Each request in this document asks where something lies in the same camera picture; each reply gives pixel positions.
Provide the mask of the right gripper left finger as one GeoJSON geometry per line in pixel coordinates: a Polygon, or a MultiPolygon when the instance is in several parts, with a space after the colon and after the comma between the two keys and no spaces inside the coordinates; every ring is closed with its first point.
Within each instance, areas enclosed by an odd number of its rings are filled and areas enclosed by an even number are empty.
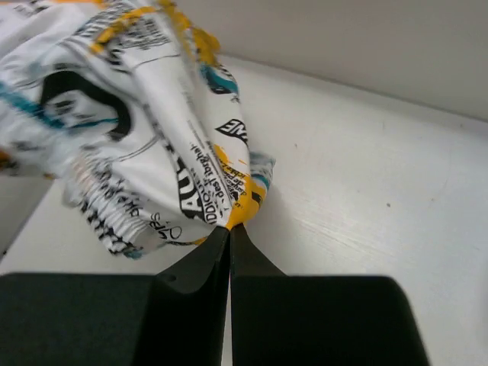
{"type": "Polygon", "coordinates": [[[229,233],[158,274],[1,278],[3,365],[219,365],[229,233]]]}

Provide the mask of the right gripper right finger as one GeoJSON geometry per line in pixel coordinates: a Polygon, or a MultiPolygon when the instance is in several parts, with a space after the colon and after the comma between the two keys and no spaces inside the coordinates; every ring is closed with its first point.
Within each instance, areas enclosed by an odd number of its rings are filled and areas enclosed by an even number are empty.
{"type": "Polygon", "coordinates": [[[287,275],[230,233],[233,363],[427,365],[410,303],[381,275],[287,275]]]}

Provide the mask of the patterned white shorts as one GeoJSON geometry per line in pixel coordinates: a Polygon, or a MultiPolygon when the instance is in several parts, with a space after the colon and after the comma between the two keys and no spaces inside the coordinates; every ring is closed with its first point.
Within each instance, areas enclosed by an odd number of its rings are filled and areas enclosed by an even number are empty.
{"type": "Polygon", "coordinates": [[[246,223],[275,161],[219,53],[172,1],[3,1],[1,170],[60,181],[112,255],[246,223]]]}

